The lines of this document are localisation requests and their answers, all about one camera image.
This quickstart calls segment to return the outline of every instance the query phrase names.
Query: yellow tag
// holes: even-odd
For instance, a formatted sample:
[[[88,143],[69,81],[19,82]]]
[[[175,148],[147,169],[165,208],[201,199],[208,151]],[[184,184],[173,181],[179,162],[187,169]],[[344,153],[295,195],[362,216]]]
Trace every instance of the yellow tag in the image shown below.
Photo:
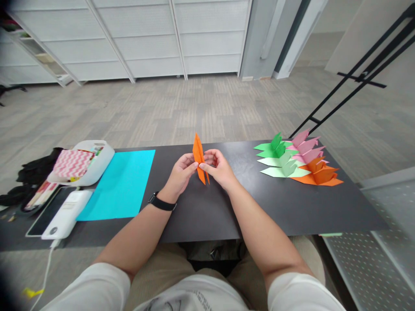
[[[45,291],[44,289],[41,289],[40,291],[35,292],[35,291],[31,290],[30,288],[26,287],[23,290],[23,295],[26,295],[28,299],[32,299],[33,297],[35,297],[37,295],[40,295],[44,291]]]

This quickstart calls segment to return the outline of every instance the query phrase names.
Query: sleeve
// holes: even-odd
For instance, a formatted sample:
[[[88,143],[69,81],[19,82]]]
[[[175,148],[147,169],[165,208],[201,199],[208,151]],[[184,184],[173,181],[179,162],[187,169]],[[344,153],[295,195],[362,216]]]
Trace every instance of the sleeve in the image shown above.
[[[286,273],[272,282],[268,308],[270,311],[345,311],[319,280],[301,273]]]
[[[127,274],[108,263],[88,267],[42,311],[123,310],[130,292]]]

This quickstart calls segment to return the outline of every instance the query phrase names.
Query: orange paper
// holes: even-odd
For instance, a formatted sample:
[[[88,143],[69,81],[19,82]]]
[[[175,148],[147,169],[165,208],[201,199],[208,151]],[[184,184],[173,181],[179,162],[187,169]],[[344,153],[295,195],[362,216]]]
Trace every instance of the orange paper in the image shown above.
[[[329,186],[329,187],[333,187],[336,186],[338,184],[342,184],[343,181],[337,179],[337,174],[335,173],[335,171],[338,170],[338,168],[332,168],[330,166],[327,166],[327,164],[325,162],[317,162],[318,165],[320,167],[321,163],[324,163],[323,165],[321,165],[321,169],[318,171],[312,171],[312,169],[315,169],[315,164],[314,167],[309,165],[303,165],[300,166],[300,168],[311,171],[311,174],[308,174],[306,176],[303,177],[291,177],[291,179],[294,179],[296,181],[302,182],[303,184],[312,184],[312,185],[316,185],[316,186]]]
[[[321,157],[321,158],[315,158],[313,161],[311,161],[309,164],[305,165],[306,170],[315,173],[319,170],[321,170],[322,168],[326,167],[326,162],[324,162],[325,157]]]
[[[202,143],[200,142],[200,138],[198,136],[198,134],[196,133],[195,135],[195,143],[193,144],[193,156],[195,157],[195,161],[197,163],[204,163],[204,154],[203,154],[203,148],[202,148]],[[203,184],[206,185],[206,181],[204,179],[204,174],[205,172],[198,167],[198,175],[199,175],[199,179],[202,181]],[[207,182],[208,184],[211,184],[209,181],[209,174],[206,173],[206,178],[207,178]]]

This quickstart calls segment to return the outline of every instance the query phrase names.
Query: person's right hand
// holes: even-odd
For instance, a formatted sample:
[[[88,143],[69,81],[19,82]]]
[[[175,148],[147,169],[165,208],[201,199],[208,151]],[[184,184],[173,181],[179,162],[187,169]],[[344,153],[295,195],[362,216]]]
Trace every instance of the person's right hand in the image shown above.
[[[212,175],[222,188],[228,190],[231,186],[238,184],[238,180],[222,152],[217,149],[205,151],[204,160],[205,163],[199,164],[199,167]]]

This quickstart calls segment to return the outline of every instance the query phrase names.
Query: turquoise paper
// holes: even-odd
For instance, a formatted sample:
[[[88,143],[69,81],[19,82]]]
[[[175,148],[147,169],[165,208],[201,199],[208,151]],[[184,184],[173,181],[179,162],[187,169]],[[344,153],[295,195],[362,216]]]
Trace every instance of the turquoise paper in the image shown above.
[[[77,221],[135,217],[155,150],[116,152]]]

